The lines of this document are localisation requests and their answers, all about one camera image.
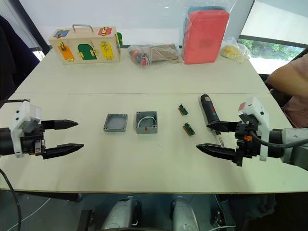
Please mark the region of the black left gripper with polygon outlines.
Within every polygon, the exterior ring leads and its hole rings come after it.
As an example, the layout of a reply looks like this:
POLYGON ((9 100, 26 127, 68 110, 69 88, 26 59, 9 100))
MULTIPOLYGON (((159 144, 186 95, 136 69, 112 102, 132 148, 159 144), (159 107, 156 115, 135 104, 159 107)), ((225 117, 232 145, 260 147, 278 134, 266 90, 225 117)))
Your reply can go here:
POLYGON ((77 126, 78 122, 72 120, 45 120, 41 124, 36 124, 33 128, 27 128, 21 137, 22 152, 29 155, 41 155, 43 159, 56 158, 76 152, 84 144, 62 144, 55 148, 45 149, 44 131, 62 130, 77 126))

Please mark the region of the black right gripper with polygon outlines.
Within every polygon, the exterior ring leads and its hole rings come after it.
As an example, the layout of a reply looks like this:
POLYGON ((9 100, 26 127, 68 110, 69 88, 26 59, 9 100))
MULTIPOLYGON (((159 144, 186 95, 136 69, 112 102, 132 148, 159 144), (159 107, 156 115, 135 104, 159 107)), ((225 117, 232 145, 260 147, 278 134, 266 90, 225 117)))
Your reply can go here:
POLYGON ((245 124, 242 121, 228 122, 228 121, 213 121, 207 125, 211 130, 218 132, 235 132, 236 151, 232 148, 222 147, 220 145, 204 143, 196 145, 196 148, 201 152, 208 154, 215 158, 230 160, 237 166, 242 166, 243 158, 252 158, 259 155, 260 143, 253 139, 250 132, 255 135, 256 129, 252 124, 245 124))

